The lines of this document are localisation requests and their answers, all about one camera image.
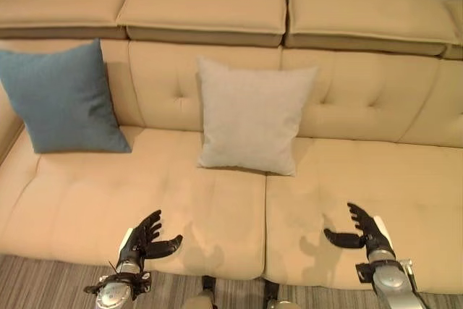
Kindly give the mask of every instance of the striped carpet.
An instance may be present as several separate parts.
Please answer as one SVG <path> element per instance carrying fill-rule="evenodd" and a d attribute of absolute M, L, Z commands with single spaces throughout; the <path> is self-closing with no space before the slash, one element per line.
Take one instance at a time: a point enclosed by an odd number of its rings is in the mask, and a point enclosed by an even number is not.
<path fill-rule="evenodd" d="M 109 267 L 37 261 L 0 255 L 0 309 L 93 309 L 85 285 L 95 284 Z M 263 280 L 217 280 L 219 309 L 261 309 Z M 180 309 L 201 288 L 199 277 L 153 273 L 154 290 L 140 296 L 129 309 Z M 298 302 L 302 309 L 385 309 L 372 291 L 341 291 L 323 287 L 282 286 L 280 298 Z M 429 295 L 432 309 L 462 309 L 463 295 Z"/>

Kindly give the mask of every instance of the white pillow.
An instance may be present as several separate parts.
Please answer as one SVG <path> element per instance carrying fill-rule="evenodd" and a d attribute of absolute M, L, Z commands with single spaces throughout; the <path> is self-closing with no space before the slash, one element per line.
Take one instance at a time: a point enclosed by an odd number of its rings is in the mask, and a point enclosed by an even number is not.
<path fill-rule="evenodd" d="M 315 78 L 310 69 L 232 69 L 198 59 L 204 145 L 199 165 L 295 175 L 292 140 Z"/>

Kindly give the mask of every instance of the sofa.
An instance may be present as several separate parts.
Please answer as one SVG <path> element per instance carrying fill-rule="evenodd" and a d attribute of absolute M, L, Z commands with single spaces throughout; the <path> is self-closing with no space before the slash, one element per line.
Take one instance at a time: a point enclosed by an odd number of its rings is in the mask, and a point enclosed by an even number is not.
<path fill-rule="evenodd" d="M 131 153 L 34 153 L 0 87 L 0 253 L 116 261 L 163 211 L 171 274 L 367 289 L 323 228 L 347 202 L 386 223 L 421 291 L 463 293 L 462 0 L 0 0 L 0 49 L 101 38 Z M 197 57 L 318 74 L 292 143 L 296 174 L 202 168 Z"/>

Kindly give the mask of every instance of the blue pillow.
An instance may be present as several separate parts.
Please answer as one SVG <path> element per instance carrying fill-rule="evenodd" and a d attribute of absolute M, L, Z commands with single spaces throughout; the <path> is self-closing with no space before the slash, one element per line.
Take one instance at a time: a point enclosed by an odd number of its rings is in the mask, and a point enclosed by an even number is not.
<path fill-rule="evenodd" d="M 55 54 L 0 51 L 0 81 L 36 153 L 131 152 L 113 113 L 98 39 Z"/>

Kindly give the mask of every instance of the sofa armrest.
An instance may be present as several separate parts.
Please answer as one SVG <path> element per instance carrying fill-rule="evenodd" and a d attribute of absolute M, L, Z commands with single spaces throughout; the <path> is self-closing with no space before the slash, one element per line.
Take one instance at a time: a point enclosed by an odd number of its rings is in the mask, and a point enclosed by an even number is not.
<path fill-rule="evenodd" d="M 0 164 L 7 157 L 22 127 L 22 120 L 13 111 L 7 93 L 0 83 Z"/>

